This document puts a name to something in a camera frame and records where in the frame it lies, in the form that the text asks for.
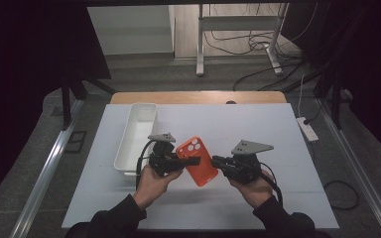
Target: white tabletop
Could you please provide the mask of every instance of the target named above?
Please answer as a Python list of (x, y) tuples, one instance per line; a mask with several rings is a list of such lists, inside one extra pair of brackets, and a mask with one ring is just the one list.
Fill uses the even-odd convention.
[[(126, 180), (113, 166), (130, 108), (106, 106), (64, 228), (89, 221), (98, 210), (108, 210), (134, 192), (134, 181)], [(274, 150), (257, 156), (273, 170), (285, 209), (307, 214), (316, 228), (338, 228), (290, 104), (157, 105), (154, 132), (172, 133), (176, 147), (199, 136), (212, 156), (230, 157), (242, 139), (274, 146)], [(147, 209), (147, 219), (139, 228), (228, 230), (264, 226), (222, 172), (199, 187), (184, 171)]]

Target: white tray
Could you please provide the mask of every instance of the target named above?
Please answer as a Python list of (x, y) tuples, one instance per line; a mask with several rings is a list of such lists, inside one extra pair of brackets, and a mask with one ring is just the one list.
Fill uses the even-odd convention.
[(125, 176), (134, 177), (138, 158), (144, 146), (153, 134), (157, 116), (157, 106), (154, 103), (135, 103), (129, 111), (125, 131), (114, 161), (114, 168)]

